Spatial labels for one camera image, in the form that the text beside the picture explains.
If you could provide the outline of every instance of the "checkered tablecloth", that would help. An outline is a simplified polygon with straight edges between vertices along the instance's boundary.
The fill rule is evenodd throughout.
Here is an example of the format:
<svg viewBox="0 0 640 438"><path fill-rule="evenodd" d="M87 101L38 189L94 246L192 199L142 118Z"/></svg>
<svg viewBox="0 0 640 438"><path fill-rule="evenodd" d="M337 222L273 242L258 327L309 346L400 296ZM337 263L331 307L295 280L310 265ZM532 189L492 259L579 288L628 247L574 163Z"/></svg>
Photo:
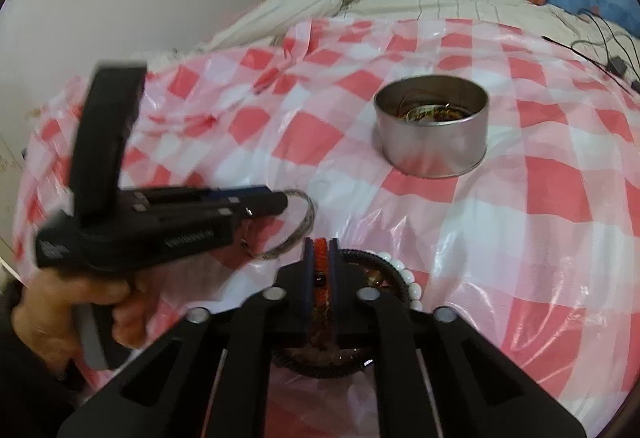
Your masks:
<svg viewBox="0 0 640 438"><path fill-rule="evenodd" d="M486 158L462 177L404 176L374 136L376 91L433 73L491 96ZM28 147L14 227L26 281L34 230L65 199L84 89L72 81L47 105ZM571 51L517 28L313 20L282 47L205 54L148 75L121 183L306 190L319 206L313 236L404 261L426 309L454 306L594 437L640 369L639 104ZM292 223L272 224L263 239ZM187 306L236 306L299 253L169 266L152 335ZM271 378L268 436L377 435L370 371L320 381L274 368Z"/></svg>

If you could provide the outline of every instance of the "silver bolt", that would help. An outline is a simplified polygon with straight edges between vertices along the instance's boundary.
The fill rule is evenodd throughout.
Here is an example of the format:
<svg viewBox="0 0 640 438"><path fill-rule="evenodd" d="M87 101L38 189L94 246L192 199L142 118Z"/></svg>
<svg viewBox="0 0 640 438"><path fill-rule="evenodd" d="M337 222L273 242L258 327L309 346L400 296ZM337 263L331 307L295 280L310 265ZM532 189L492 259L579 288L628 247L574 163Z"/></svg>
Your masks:
<svg viewBox="0 0 640 438"><path fill-rule="evenodd" d="M204 323L210 317L210 315L211 313L209 312L209 310L203 308L202 306L198 306L197 308L191 308L187 312L186 319L190 323L200 324Z"/></svg>
<svg viewBox="0 0 640 438"><path fill-rule="evenodd" d="M262 295L265 299L269 301L279 301L280 299L284 299L287 291L284 288L280 287L269 287L262 292Z"/></svg>
<svg viewBox="0 0 640 438"><path fill-rule="evenodd" d="M452 323L456 320L456 317L458 317L458 315L448 306L441 306L440 308L436 308L433 316L441 323Z"/></svg>
<svg viewBox="0 0 640 438"><path fill-rule="evenodd" d="M356 292L356 295L361 301L375 301L378 297L380 297L380 290L372 287L360 288Z"/></svg>

